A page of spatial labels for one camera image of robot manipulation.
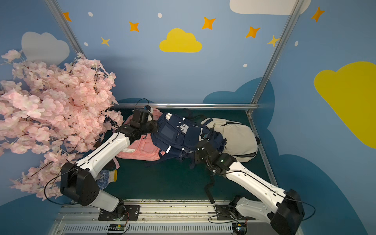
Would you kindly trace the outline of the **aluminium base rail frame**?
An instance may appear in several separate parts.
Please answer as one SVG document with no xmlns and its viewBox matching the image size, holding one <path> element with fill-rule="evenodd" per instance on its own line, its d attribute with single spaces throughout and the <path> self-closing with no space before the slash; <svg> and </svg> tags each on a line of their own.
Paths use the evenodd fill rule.
<svg viewBox="0 0 376 235">
<path fill-rule="evenodd" d="M 99 208 L 63 206 L 50 230 L 51 235 L 232 235 L 233 223 L 247 226 L 246 235 L 279 235 L 269 223 L 259 220 L 217 220 L 214 205 L 235 207 L 232 201 L 217 200 L 126 200 L 140 205 L 137 221 L 99 221 Z M 122 234 L 108 234 L 110 224 L 126 224 Z"/>
</svg>

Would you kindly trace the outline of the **rear horizontal aluminium bar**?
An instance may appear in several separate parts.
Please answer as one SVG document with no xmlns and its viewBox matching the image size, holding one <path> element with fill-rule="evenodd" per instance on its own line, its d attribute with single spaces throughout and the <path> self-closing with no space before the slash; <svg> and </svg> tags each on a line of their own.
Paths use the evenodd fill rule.
<svg viewBox="0 0 376 235">
<path fill-rule="evenodd" d="M 157 109 L 205 109 L 205 110 L 248 110 L 257 109 L 257 104 L 209 104 L 209 103 L 119 103 L 113 108 L 134 109 L 135 107 L 143 107 L 149 105 Z"/>
</svg>

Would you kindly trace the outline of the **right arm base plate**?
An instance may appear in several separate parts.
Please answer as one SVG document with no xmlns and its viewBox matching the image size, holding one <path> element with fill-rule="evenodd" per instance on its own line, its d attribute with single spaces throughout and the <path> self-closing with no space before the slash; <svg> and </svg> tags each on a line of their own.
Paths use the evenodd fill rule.
<svg viewBox="0 0 376 235">
<path fill-rule="evenodd" d="M 256 220 L 253 217 L 242 216 L 234 206 L 217 204 L 214 205 L 217 220 Z"/>
</svg>

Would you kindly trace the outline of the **right aluminium frame post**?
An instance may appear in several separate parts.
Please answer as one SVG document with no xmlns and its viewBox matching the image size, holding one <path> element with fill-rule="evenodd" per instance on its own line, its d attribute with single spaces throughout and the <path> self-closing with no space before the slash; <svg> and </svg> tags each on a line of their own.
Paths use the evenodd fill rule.
<svg viewBox="0 0 376 235">
<path fill-rule="evenodd" d="M 290 35 L 293 32 L 296 22 L 301 14 L 301 9 L 304 5 L 304 2 L 305 2 L 304 0 L 298 0 L 295 2 L 292 8 L 292 12 L 280 36 L 280 40 L 278 41 L 277 46 L 275 47 L 272 57 L 269 61 L 269 64 L 265 70 L 265 73 L 263 77 L 261 78 L 260 83 L 258 84 L 258 87 L 252 98 L 251 104 L 254 104 L 254 105 L 258 104 L 258 101 L 261 98 L 261 95 L 273 73 L 275 66 L 278 63 L 278 60 L 280 59 L 280 56 L 282 55 L 282 52 L 290 38 Z"/>
</svg>

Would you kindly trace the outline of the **left green circuit board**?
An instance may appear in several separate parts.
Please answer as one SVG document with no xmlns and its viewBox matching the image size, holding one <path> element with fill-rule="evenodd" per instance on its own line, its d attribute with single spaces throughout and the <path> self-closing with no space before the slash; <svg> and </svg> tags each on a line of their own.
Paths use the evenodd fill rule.
<svg viewBox="0 0 376 235">
<path fill-rule="evenodd" d="M 121 224 L 110 224 L 108 226 L 108 234 L 122 234 L 126 230 L 126 224 L 121 223 Z"/>
</svg>

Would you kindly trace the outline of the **green circuit board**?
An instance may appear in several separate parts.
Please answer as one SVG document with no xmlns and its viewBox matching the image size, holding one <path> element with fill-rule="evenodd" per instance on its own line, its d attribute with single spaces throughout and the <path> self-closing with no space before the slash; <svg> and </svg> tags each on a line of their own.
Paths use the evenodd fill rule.
<svg viewBox="0 0 376 235">
<path fill-rule="evenodd" d="M 232 229 L 232 235 L 246 235 L 247 233 L 247 226 L 245 224 L 233 223 Z"/>
<path fill-rule="evenodd" d="M 121 224 L 110 224 L 108 226 L 108 234 L 122 234 L 126 230 L 126 224 L 121 223 Z"/>
</svg>

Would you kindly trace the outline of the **beige backpack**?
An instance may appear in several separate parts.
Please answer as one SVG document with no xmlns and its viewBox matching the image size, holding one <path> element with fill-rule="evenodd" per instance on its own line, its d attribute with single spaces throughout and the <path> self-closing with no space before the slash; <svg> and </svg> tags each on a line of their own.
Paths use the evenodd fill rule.
<svg viewBox="0 0 376 235">
<path fill-rule="evenodd" d="M 221 118 L 207 118 L 201 124 L 222 134 L 227 140 L 223 152 L 235 157 L 237 161 L 246 163 L 257 155 L 260 140 L 249 126 Z"/>
</svg>

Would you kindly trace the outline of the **pink backpack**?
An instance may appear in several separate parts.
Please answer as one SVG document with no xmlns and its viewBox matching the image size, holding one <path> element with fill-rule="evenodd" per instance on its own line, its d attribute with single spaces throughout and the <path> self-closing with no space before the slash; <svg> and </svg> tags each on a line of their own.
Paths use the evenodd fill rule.
<svg viewBox="0 0 376 235">
<path fill-rule="evenodd" d="M 154 120 L 162 115 L 162 112 L 158 109 L 153 109 Z M 133 115 L 129 116 L 128 119 L 123 122 L 123 124 L 128 124 L 132 119 Z M 141 137 L 140 140 L 134 141 L 129 147 L 123 149 L 119 152 L 116 157 L 121 159 L 130 160 L 143 160 L 143 161 L 157 161 L 160 159 L 159 156 L 160 149 L 156 147 L 151 139 L 151 135 Z"/>
</svg>

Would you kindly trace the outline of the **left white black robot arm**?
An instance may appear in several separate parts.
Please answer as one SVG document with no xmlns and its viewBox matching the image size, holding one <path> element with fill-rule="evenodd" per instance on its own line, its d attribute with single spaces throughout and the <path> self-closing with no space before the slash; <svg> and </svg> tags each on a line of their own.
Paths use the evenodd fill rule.
<svg viewBox="0 0 376 235">
<path fill-rule="evenodd" d="M 122 210 L 123 203 L 120 199 L 101 190 L 95 178 L 123 149 L 157 129 L 157 122 L 153 119 L 149 105 L 134 109 L 129 124 L 116 129 L 107 141 L 77 163 L 62 166 L 61 193 L 82 206 L 94 206 L 108 212 Z"/>
</svg>

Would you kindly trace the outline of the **aluminium frame post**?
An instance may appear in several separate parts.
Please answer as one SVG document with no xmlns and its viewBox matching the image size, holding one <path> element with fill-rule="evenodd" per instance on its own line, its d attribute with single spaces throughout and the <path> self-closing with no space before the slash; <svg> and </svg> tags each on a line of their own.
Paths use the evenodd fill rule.
<svg viewBox="0 0 376 235">
<path fill-rule="evenodd" d="M 304 5 L 304 2 L 305 2 L 304 0 L 298 0 L 295 2 L 292 8 L 292 12 L 280 36 L 280 40 L 278 41 L 277 46 L 275 47 L 272 57 L 269 61 L 269 64 L 265 70 L 265 73 L 263 77 L 261 78 L 260 83 L 258 84 L 258 87 L 252 98 L 251 104 L 254 104 L 254 105 L 258 104 L 258 101 L 261 98 L 261 95 L 273 73 L 275 66 L 278 63 L 278 60 L 280 59 L 280 56 L 282 55 L 282 52 L 290 38 L 290 35 L 293 32 L 296 22 L 301 14 L 301 9 Z"/>
<path fill-rule="evenodd" d="M 66 36 L 69 44 L 73 48 L 76 53 L 84 54 L 82 47 L 80 46 L 79 41 L 77 40 L 74 32 L 72 31 L 71 27 L 69 26 L 69 22 L 66 20 L 64 13 L 56 0 L 45 0 L 47 7 L 49 8 L 50 12 L 56 19 L 59 27 L 63 31 L 64 35 Z"/>
</svg>

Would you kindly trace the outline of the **left aluminium frame post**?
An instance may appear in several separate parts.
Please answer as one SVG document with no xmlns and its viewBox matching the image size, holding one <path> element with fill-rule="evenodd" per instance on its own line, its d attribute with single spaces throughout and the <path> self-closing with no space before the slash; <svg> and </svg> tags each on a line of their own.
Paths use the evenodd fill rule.
<svg viewBox="0 0 376 235">
<path fill-rule="evenodd" d="M 45 0 L 47 7 L 49 8 L 50 12 L 56 19 L 59 27 L 63 31 L 64 35 L 66 36 L 69 44 L 73 48 L 76 53 L 84 54 L 82 47 L 80 46 L 79 41 L 77 40 L 74 32 L 72 31 L 71 27 L 69 26 L 69 22 L 66 20 L 64 13 L 56 0 Z"/>
</svg>

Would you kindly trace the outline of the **navy blue backpack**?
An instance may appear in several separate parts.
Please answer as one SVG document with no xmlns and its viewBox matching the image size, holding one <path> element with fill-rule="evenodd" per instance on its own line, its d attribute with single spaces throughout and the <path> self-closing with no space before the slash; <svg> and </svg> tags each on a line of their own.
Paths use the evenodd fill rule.
<svg viewBox="0 0 376 235">
<path fill-rule="evenodd" d="M 163 113 L 156 121 L 158 130 L 151 134 L 152 143 L 159 148 L 159 159 L 146 164 L 152 166 L 170 159 L 191 160 L 190 169 L 197 165 L 195 155 L 197 145 L 202 140 L 208 140 L 215 150 L 221 153 L 227 143 L 220 132 L 205 124 L 194 122 L 191 117 Z"/>
</svg>

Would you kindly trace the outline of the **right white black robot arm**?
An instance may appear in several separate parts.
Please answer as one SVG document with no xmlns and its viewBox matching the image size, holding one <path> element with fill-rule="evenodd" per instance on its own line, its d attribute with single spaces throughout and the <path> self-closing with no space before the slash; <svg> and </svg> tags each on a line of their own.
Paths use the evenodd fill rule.
<svg viewBox="0 0 376 235">
<path fill-rule="evenodd" d="M 240 198 L 235 203 L 235 209 L 241 216 L 269 223 L 279 235 L 294 235 L 298 232 L 305 211 L 297 191 L 285 191 L 268 183 L 235 157 L 227 153 L 220 154 L 208 140 L 198 143 L 195 158 L 199 163 L 205 163 L 212 173 L 239 184 L 262 202 L 254 203 L 245 197 Z"/>
</svg>

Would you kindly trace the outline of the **right side floor rail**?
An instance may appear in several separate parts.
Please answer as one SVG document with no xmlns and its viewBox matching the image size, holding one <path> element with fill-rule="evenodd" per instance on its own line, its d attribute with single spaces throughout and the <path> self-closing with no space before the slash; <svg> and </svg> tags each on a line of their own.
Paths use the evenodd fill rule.
<svg viewBox="0 0 376 235">
<path fill-rule="evenodd" d="M 253 130 L 255 136 L 256 136 L 257 138 L 259 138 L 259 133 L 258 133 L 258 131 L 257 131 L 256 125 L 255 125 L 254 120 L 253 120 L 253 118 L 252 118 L 252 116 L 251 116 L 251 113 L 247 111 L 246 114 L 247 114 L 247 117 L 248 117 L 248 120 L 249 120 L 249 123 L 250 123 L 251 129 Z M 273 170 L 272 170 L 272 167 L 271 167 L 271 165 L 270 165 L 269 159 L 268 159 L 267 154 L 266 154 L 266 152 L 265 152 L 265 150 L 264 150 L 264 147 L 263 147 L 263 145 L 262 145 L 261 140 L 259 140 L 258 148 L 259 148 L 259 152 L 260 152 L 261 158 L 262 158 L 262 160 L 263 160 L 263 163 L 264 163 L 264 166 L 265 166 L 265 169 L 266 169 L 266 172 L 267 172 L 267 174 L 268 174 L 268 178 L 269 178 L 270 182 L 271 182 L 273 185 L 278 186 L 278 183 L 277 183 L 277 181 L 276 181 L 276 178 L 275 178 L 274 172 L 273 172 Z"/>
</svg>

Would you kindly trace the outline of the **pink cherry blossom tree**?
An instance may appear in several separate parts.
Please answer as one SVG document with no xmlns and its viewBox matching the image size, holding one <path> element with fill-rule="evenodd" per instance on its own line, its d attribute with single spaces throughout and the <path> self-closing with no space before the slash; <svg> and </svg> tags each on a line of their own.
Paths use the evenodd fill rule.
<svg viewBox="0 0 376 235">
<path fill-rule="evenodd" d="M 123 123 L 113 110 L 116 74 L 81 53 L 63 68 L 25 60 L 17 50 L 2 60 L 14 78 L 1 81 L 1 152 L 44 156 L 12 188 L 43 200 L 58 198 L 63 164 L 75 163 Z"/>
</svg>

